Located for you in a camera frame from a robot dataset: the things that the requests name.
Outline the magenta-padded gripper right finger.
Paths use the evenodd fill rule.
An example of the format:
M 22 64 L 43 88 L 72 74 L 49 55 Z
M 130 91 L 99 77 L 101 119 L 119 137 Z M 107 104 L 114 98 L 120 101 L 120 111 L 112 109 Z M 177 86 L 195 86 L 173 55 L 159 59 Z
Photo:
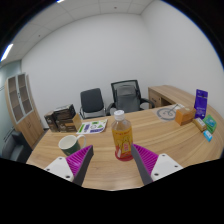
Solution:
M 131 153 L 144 185 L 182 169 L 180 164 L 165 153 L 156 154 L 136 144 L 131 145 Z

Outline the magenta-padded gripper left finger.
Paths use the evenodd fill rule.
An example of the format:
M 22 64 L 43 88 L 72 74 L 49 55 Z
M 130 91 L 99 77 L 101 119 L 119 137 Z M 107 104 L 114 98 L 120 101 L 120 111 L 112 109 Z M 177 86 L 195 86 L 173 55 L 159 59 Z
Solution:
M 56 158 L 45 171 L 81 186 L 93 155 L 93 146 L 89 145 L 68 157 Z

